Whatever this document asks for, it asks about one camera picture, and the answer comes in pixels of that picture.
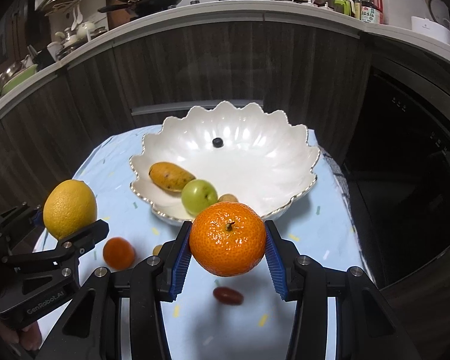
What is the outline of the person's left hand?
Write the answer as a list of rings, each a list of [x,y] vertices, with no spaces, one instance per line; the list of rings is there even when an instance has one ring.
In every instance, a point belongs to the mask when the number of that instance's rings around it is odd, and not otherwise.
[[[19,344],[27,351],[38,350],[43,342],[38,322],[33,322],[22,330],[15,331],[4,325],[0,320],[0,337],[4,342]]]

